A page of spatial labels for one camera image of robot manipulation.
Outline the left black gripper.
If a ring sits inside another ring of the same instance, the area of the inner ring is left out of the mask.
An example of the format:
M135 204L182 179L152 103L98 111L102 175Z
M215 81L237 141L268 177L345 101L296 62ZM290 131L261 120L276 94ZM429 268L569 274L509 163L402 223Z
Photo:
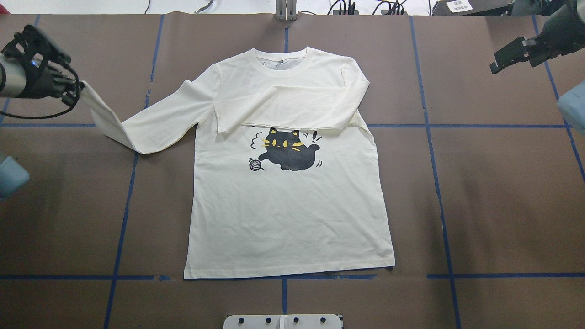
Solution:
M82 81L69 77L71 57L59 48L43 31L25 25L1 50L1 96L41 99L47 96L61 99L69 108L79 102Z

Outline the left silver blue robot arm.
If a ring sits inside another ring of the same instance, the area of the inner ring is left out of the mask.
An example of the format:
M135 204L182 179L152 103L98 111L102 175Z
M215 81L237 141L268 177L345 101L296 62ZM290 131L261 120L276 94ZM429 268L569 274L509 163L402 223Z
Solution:
M9 118L44 120L71 112L85 85L71 67L71 57L40 28L27 24L1 50L1 96L16 99L60 99L68 108L51 115L17 115Z

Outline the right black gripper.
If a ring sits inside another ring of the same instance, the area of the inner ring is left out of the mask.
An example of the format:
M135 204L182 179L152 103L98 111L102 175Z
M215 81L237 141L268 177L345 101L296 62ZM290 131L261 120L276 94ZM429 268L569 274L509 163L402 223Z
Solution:
M489 65L491 73L497 74L510 65L523 62L529 62L531 67L536 67L561 56L559 38L562 39L562 32L558 31L543 31L532 38L517 37L495 52L495 61Z

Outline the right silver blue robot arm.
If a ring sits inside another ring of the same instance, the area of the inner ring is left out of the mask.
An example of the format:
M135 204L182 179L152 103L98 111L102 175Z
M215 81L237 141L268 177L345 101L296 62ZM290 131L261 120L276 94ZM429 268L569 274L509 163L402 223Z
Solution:
M529 62L537 67L550 59L574 54L584 49L585 23L583 0L564 0L552 13L542 30L527 39L520 36L495 52L495 60L489 65L497 74L516 63ZM557 100L563 119L581 135L585 133L585 84L581 82Z

